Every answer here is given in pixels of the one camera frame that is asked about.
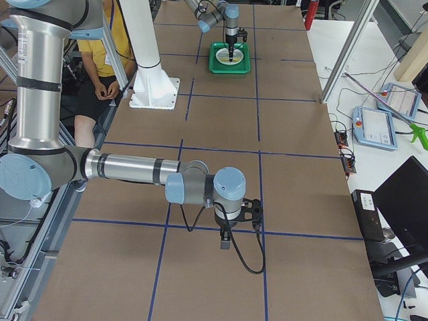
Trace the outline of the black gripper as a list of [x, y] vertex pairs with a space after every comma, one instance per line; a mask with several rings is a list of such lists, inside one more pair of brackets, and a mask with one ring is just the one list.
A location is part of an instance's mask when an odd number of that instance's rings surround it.
[[234, 45], [237, 43], [237, 36], [226, 34], [225, 35], [225, 43], [228, 45], [229, 61], [233, 62]]
[[226, 221], [225, 219], [221, 218], [217, 214], [214, 214], [215, 222], [220, 227], [220, 249], [222, 250], [228, 250], [231, 246], [231, 231], [230, 229], [232, 227], [235, 227], [238, 224], [238, 221], [235, 219]]

